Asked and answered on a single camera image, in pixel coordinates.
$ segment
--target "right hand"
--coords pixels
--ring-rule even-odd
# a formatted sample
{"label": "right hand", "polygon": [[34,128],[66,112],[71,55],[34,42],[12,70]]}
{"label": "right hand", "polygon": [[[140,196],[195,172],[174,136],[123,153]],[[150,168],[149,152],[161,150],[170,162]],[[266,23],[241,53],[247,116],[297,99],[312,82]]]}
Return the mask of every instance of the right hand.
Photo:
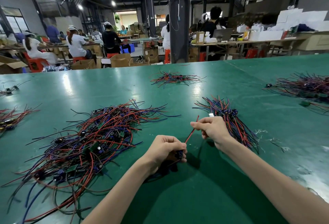
{"label": "right hand", "polygon": [[222,150],[223,145],[235,141],[228,133],[226,123],[222,117],[205,117],[199,122],[191,122],[191,126],[196,130],[202,130],[202,138],[210,137],[215,142],[217,149]]}

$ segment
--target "white t-shirt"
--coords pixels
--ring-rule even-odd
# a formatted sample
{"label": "white t-shirt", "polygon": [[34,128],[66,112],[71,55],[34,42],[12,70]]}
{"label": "white t-shirt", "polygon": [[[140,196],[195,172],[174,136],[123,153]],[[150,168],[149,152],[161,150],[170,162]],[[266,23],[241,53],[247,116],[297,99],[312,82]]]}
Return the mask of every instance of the white t-shirt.
{"label": "white t-shirt", "polygon": [[83,36],[73,34],[72,36],[72,44],[68,42],[68,36],[66,37],[66,42],[68,44],[68,51],[72,55],[72,57],[85,57],[87,54],[87,51],[82,48],[83,44],[86,44],[87,42],[84,40]]}
{"label": "white t-shirt", "polygon": [[39,44],[39,40],[30,38],[31,50],[28,50],[26,48],[25,39],[23,39],[23,46],[30,58],[42,58],[42,52],[37,49]]}
{"label": "white t-shirt", "polygon": [[167,26],[162,27],[161,36],[163,37],[163,48],[170,50],[170,32],[167,31]]}

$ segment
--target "white hat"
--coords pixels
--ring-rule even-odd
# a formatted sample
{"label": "white hat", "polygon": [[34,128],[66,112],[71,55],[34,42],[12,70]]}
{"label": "white hat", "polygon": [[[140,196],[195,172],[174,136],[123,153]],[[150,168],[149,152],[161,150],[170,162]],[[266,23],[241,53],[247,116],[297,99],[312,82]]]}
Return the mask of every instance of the white hat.
{"label": "white hat", "polygon": [[78,29],[74,26],[74,25],[69,25],[68,26],[68,30],[71,31],[71,30],[76,30],[78,31]]}
{"label": "white hat", "polygon": [[33,35],[33,36],[36,36],[35,34],[31,33],[31,32],[28,32],[28,31],[24,31],[23,34],[25,36],[28,36],[28,35]]}

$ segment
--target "person in teal shirt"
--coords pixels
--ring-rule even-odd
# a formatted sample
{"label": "person in teal shirt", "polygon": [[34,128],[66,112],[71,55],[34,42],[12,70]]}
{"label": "person in teal shirt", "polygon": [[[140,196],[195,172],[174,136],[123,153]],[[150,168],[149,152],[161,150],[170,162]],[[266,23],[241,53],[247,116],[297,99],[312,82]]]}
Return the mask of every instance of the person in teal shirt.
{"label": "person in teal shirt", "polygon": [[122,25],[121,26],[121,31],[120,31],[120,34],[122,34],[122,35],[127,35],[127,30],[126,30],[126,28],[124,27],[124,25]]}

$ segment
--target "green table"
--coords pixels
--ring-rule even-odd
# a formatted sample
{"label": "green table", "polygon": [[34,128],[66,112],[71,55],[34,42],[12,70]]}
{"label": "green table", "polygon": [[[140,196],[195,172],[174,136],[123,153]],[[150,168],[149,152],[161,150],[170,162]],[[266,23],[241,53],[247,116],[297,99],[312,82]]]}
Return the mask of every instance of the green table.
{"label": "green table", "polygon": [[[166,88],[151,85],[151,74],[159,69],[182,74],[207,76],[205,82],[185,86],[170,84]],[[329,55],[278,57],[250,60],[191,63],[165,66],[129,67],[113,69],[76,70],[67,72],[12,74],[0,76],[1,82],[15,80],[26,82],[14,95],[0,99],[0,109],[22,110],[25,104],[39,107],[41,111],[28,115],[19,126],[1,138],[0,183],[17,178],[13,171],[24,171],[41,155],[51,139],[25,146],[32,138],[54,133],[69,126],[66,121],[84,120],[85,115],[99,105],[118,105],[134,98],[145,101],[143,106],[161,106],[166,103],[169,114],[181,117],[157,123],[145,123],[142,131],[134,135],[141,145],[125,152],[107,166],[110,180],[100,176],[92,189],[112,187],[125,171],[148,149],[157,134],[174,135],[185,140],[191,132],[190,121],[206,112],[192,109],[202,97],[220,95],[229,97],[239,110],[240,118],[251,130],[260,132],[260,156],[266,162],[290,176],[303,186],[316,191],[329,200],[329,128],[328,116],[323,116],[299,105],[294,97],[284,97],[265,90],[265,84],[274,83],[278,77],[289,77],[293,72],[329,74]],[[15,84],[7,82],[5,87]],[[270,140],[280,140],[283,153]],[[179,164],[178,172],[155,182],[142,185],[132,202],[123,223],[284,223],[266,197],[224,154],[211,143],[202,141],[195,132],[187,143],[189,163]],[[1,224],[21,220],[24,202],[32,183],[17,194],[8,214],[7,200],[17,184],[0,188]],[[41,189],[36,186],[31,198]],[[35,217],[53,208],[51,190],[43,191],[32,206],[28,217]],[[80,206],[96,206],[104,195],[85,193]],[[40,223],[69,223],[71,216],[55,213]]]}

